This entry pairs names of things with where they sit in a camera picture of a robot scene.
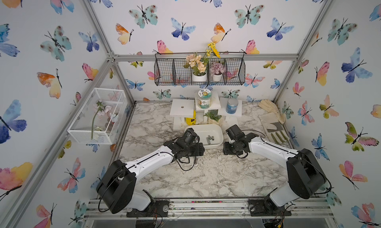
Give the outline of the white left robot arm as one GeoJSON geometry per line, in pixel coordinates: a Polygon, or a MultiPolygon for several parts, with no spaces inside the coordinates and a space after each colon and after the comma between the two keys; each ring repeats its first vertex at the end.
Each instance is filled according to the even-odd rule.
{"type": "Polygon", "coordinates": [[[112,214],[119,213],[126,207],[144,211],[154,203],[154,199],[148,192],[136,190],[138,181],[163,166],[180,163],[181,158],[200,157],[204,152],[200,137],[189,128],[182,136],[166,141],[157,150],[139,159],[127,163],[114,161],[96,191],[112,214]]]}

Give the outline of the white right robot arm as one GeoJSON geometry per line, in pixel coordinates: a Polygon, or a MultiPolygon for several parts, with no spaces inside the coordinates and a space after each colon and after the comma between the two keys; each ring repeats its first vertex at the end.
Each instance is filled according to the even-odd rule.
{"type": "Polygon", "coordinates": [[[255,133],[245,134],[237,125],[226,130],[230,139],[223,146],[224,155],[243,159],[250,153],[261,155],[287,171],[287,182],[275,188],[263,199],[249,201],[251,216],[287,215],[286,205],[297,199],[309,199],[330,181],[312,152],[294,150],[266,141],[255,133]]]}

